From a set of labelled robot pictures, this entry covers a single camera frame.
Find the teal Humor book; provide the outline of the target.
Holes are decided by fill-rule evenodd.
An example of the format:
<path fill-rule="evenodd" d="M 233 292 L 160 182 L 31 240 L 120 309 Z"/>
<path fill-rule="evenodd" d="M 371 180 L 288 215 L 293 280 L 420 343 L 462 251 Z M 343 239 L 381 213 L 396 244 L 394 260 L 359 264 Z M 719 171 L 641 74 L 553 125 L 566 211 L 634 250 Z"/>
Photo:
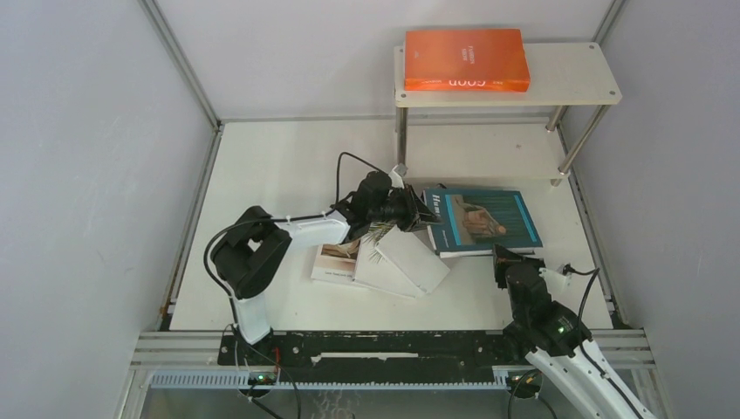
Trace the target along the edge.
<path fill-rule="evenodd" d="M 428 227 L 441 258 L 490 255 L 496 244 L 526 255 L 543 247 L 518 190 L 426 188 L 422 198 L 441 220 Z"/>

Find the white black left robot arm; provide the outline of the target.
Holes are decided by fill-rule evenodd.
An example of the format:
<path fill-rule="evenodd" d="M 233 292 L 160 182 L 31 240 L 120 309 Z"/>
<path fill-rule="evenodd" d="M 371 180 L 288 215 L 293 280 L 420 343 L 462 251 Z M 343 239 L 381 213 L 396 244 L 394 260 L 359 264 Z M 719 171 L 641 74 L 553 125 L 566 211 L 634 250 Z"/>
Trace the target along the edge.
<path fill-rule="evenodd" d="M 400 175 L 375 170 L 316 215 L 275 218 L 259 205 L 248 208 L 208 241 L 202 262 L 229 298 L 239 353 L 260 364 L 273 350 L 264 292 L 289 249 L 348 243 L 382 225 L 416 232 L 441 221 Z"/>

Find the orange hardcover book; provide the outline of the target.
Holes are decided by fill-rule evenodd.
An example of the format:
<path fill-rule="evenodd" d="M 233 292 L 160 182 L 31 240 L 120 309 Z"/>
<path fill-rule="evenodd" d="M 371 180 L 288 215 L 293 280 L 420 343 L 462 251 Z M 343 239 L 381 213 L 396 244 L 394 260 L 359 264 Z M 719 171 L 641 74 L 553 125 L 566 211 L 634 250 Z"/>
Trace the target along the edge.
<path fill-rule="evenodd" d="M 403 51 L 407 91 L 525 93 L 531 84 L 519 29 L 409 31 Z"/>

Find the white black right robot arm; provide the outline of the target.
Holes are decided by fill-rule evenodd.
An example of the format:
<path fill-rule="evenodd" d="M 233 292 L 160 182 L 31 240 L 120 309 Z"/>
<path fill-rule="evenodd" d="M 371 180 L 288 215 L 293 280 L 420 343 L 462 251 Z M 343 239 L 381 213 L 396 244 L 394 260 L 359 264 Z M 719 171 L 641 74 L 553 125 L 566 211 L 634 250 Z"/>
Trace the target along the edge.
<path fill-rule="evenodd" d="M 529 362 L 588 418 L 652 418 L 646 407 L 606 360 L 583 317 L 599 269 L 588 279 L 579 308 L 557 301 L 551 282 L 565 288 L 576 274 L 569 264 L 559 271 L 541 258 L 528 257 L 500 244 L 492 248 L 494 279 L 507 291 L 512 321 L 503 329 L 504 351 L 516 363 Z"/>

